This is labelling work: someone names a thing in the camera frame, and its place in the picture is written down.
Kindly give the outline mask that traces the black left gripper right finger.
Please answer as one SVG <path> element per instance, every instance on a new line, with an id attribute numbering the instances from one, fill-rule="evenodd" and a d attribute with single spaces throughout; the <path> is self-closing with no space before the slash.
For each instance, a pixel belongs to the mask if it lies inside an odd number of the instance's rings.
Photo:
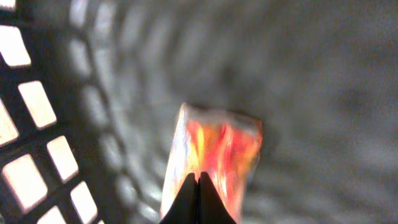
<path id="1" fill-rule="evenodd" d="M 207 172 L 200 174 L 197 193 L 198 224 L 236 224 Z"/>

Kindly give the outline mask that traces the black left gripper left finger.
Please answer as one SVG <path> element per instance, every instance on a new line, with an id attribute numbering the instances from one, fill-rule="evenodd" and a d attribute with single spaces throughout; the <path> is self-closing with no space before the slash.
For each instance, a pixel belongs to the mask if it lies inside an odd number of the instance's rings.
<path id="1" fill-rule="evenodd" d="M 195 174 L 189 173 L 160 224 L 196 224 L 197 187 Z"/>

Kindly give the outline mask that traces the orange red snack packet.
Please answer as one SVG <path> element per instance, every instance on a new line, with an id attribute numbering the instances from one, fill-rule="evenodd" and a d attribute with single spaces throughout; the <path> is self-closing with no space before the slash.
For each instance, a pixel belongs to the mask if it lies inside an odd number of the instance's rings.
<path id="1" fill-rule="evenodd" d="M 223 205 L 241 223 L 247 180 L 263 142 L 258 119 L 225 110 L 183 103 L 178 113 L 165 173 L 160 219 L 171 208 L 186 176 L 207 172 Z"/>

